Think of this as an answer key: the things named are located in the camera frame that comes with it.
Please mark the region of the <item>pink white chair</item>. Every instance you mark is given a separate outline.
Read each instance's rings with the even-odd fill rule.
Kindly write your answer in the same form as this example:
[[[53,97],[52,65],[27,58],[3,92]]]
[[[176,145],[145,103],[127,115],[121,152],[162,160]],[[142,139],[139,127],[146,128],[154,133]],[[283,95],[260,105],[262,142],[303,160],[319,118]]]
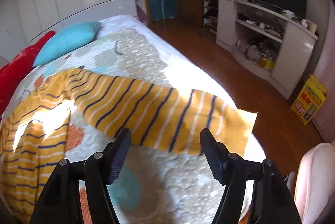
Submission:
[[[294,202],[302,223],[334,223],[334,142],[320,143],[304,154]]]

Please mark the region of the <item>yellow striped knit garment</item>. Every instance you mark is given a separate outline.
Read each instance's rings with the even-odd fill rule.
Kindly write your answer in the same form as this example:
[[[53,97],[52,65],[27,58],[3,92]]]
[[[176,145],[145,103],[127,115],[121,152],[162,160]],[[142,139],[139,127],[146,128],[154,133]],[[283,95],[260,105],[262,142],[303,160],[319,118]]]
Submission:
[[[69,144],[71,107],[108,137],[124,128],[132,144],[201,155],[207,128],[243,155],[256,114],[192,89],[181,92],[138,79],[68,69],[32,91],[1,125],[2,189],[13,214],[29,223],[35,205]]]

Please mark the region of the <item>heart patterned quilt bedspread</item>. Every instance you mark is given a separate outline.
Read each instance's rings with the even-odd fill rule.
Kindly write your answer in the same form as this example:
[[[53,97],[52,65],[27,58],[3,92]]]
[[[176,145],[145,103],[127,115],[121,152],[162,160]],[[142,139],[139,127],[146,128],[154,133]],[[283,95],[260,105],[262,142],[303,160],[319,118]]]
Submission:
[[[32,91],[68,69],[138,79],[181,92],[196,89],[238,109],[220,84],[135,18],[115,16],[101,23],[92,42],[32,68],[1,115],[1,125]],[[63,158],[83,161],[114,139],[87,124],[72,106],[69,144]],[[241,156],[255,162],[265,159],[252,131]],[[119,178],[107,190],[121,223],[210,223],[224,187],[214,179],[202,155],[170,153],[132,144]],[[2,183],[1,200],[20,221],[4,199]]]

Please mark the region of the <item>red snowflake long pillow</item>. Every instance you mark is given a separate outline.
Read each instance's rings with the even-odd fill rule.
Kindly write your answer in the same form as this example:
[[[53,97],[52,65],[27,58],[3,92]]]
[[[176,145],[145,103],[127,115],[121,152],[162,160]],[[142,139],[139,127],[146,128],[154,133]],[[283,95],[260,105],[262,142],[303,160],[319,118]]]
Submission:
[[[10,63],[1,68],[1,115],[4,113],[19,83],[31,72],[42,47],[56,34],[49,31],[34,45],[23,49]]]

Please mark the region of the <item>yellow printed box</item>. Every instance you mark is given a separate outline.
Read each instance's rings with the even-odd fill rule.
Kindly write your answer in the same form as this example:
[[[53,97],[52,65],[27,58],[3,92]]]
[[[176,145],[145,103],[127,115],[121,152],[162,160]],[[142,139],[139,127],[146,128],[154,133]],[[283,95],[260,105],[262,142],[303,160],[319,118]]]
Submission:
[[[326,94],[327,90],[318,79],[310,75],[290,110],[306,125],[326,101]]]

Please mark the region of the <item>turquoise pillow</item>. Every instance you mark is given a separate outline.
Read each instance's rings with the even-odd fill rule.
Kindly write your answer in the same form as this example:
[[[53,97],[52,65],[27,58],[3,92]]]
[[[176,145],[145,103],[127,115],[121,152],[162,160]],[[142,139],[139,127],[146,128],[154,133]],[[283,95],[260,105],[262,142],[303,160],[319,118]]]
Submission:
[[[36,56],[33,67],[42,66],[94,40],[101,22],[87,21],[67,26],[50,38]]]

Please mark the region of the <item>white TV cabinet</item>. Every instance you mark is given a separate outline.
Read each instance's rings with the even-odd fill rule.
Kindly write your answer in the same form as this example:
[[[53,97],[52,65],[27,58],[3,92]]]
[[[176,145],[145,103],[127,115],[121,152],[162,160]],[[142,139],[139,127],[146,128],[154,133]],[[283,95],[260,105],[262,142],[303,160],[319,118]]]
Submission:
[[[218,0],[216,43],[254,75],[289,98],[318,37],[268,8],[241,0]]]

